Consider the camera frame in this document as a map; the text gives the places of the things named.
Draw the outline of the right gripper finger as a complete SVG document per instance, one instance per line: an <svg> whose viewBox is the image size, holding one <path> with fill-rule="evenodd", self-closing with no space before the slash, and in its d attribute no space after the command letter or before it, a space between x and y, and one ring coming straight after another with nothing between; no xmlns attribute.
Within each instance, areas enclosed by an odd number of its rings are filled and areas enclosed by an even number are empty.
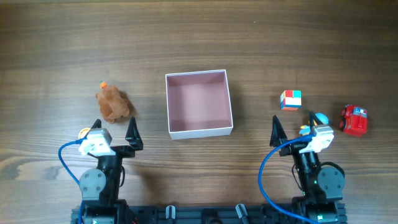
<svg viewBox="0 0 398 224"><path fill-rule="evenodd" d="M276 115L272 117L272 132L270 146L277 147L287 142L286 133Z"/></svg>
<svg viewBox="0 0 398 224"><path fill-rule="evenodd" d="M311 125L311 126L317 126L320 124L320 120L318 119L318 117L316 116L316 114L313 111L309 112L308 121L309 121L309 125Z"/></svg>

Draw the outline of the orange duck toy blue cap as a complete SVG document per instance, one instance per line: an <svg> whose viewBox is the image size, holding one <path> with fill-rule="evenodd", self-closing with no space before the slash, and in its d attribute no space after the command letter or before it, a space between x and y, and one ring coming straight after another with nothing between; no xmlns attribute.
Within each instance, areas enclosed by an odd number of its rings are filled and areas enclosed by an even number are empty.
<svg viewBox="0 0 398 224"><path fill-rule="evenodd" d="M323 124L328 124L329 119L326 115L322 113L316 113L315 116L320 120ZM310 133L311 127L309 125L303 125L300 127L299 134L301 135L307 135Z"/></svg>

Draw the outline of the small toy burger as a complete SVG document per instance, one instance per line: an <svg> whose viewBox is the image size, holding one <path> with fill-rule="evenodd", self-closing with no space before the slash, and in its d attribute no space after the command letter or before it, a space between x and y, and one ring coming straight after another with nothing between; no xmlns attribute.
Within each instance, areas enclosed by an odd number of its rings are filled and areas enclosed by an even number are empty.
<svg viewBox="0 0 398 224"><path fill-rule="evenodd" d="M83 129L79 132L78 138L79 138L79 139L83 139L89 132L90 132L90 128L83 128Z"/></svg>

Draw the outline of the brown plush toy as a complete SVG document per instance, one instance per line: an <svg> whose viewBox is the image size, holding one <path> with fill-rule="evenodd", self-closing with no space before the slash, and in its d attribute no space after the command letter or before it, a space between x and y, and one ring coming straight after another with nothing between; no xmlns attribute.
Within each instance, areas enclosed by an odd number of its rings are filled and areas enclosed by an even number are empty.
<svg viewBox="0 0 398 224"><path fill-rule="evenodd" d="M121 91L116 85L100 83L101 91L95 95L99 112L108 123L115 123L119 118L128 117L130 114L129 101L121 96Z"/></svg>

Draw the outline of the colourful puzzle cube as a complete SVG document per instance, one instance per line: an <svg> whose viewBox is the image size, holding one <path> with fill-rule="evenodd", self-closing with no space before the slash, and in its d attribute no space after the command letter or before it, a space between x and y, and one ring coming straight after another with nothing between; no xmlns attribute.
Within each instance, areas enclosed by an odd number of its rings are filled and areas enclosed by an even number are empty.
<svg viewBox="0 0 398 224"><path fill-rule="evenodd" d="M282 110L297 111L302 105L302 92L300 90L284 90L280 95L280 108Z"/></svg>

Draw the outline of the red toy fire truck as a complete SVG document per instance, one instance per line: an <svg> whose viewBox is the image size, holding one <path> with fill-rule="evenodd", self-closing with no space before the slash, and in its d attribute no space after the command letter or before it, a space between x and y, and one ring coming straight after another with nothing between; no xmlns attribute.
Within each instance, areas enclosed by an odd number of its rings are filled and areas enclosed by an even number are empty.
<svg viewBox="0 0 398 224"><path fill-rule="evenodd" d="M339 128L345 133L361 137L368 130L368 111L357 105L346 105L341 112Z"/></svg>

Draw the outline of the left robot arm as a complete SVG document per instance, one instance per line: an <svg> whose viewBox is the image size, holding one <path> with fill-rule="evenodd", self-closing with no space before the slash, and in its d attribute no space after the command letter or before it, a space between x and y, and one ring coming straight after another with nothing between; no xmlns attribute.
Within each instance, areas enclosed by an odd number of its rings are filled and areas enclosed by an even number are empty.
<svg viewBox="0 0 398 224"><path fill-rule="evenodd" d="M119 188L125 179L123 159L135 157L135 152L143 150L144 146L135 117L130 119L125 140L127 145L112 146L110 133L101 127L98 119L81 139L81 154L95 157L98 163L96 168L87 170L80 177L78 185L82 205L78 212L78 223L138 222L127 202L119 198Z"/></svg>

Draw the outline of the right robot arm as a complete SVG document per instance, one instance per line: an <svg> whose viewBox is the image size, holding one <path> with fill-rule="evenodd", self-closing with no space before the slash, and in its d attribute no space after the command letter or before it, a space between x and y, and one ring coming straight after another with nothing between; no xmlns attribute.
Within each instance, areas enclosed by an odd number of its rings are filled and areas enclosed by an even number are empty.
<svg viewBox="0 0 398 224"><path fill-rule="evenodd" d="M343 199L345 172L339 165L318 158L318 153L330 146L334 131L312 111L308 121L308 134L288 139L278 117L272 118L270 146L281 157L293 157L295 181L303 193L292 199L290 209L274 208L297 223L343 223L346 215L339 201Z"/></svg>

